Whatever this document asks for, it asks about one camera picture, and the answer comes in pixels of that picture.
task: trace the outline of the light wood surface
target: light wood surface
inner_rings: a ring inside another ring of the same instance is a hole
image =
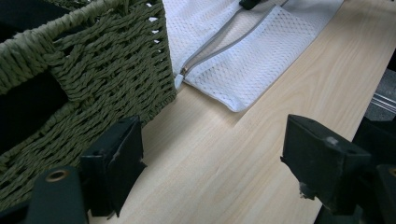
[[[352,139],[396,47],[396,3],[347,0],[313,44],[243,113],[190,86],[143,130],[144,162],[120,217],[91,223],[313,223],[280,162],[286,119]]]

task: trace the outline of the woven basket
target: woven basket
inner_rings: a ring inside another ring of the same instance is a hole
[[[0,44],[0,95],[48,69],[68,102],[0,156],[0,210],[29,199],[43,171],[78,166],[116,120],[138,115],[144,125],[175,99],[163,3],[98,0],[17,34]]]

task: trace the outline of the zipper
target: zipper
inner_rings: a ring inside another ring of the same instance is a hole
[[[280,6],[283,7],[288,0],[281,2],[282,4],[280,4]],[[260,3],[250,11],[244,8],[237,10],[217,33],[184,62],[179,74],[175,77],[176,89],[178,90],[180,88],[181,82],[186,78],[193,67],[222,53],[224,50],[231,48],[243,40],[262,23],[275,6],[276,4],[274,3],[271,3],[271,5]]]

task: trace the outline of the zipper pull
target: zipper pull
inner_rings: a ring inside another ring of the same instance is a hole
[[[181,83],[184,80],[184,76],[181,74],[177,74],[177,76],[175,77],[175,88],[178,91],[178,89],[180,89]]]
[[[177,76],[175,77],[175,88],[177,91],[178,89],[180,89],[181,83],[183,82],[184,77],[186,76],[188,71],[189,69],[186,66],[183,66],[179,74],[177,74]]]

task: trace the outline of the wicker weave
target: wicker weave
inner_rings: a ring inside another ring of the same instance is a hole
[[[51,3],[57,7],[67,8],[69,10],[79,9],[81,7],[87,6],[90,2],[96,0],[44,0]]]
[[[0,210],[29,199],[44,170],[77,166],[116,120],[139,115],[146,124],[175,99],[163,3],[128,3],[98,0],[0,44],[0,94],[49,69],[69,99],[0,157]]]

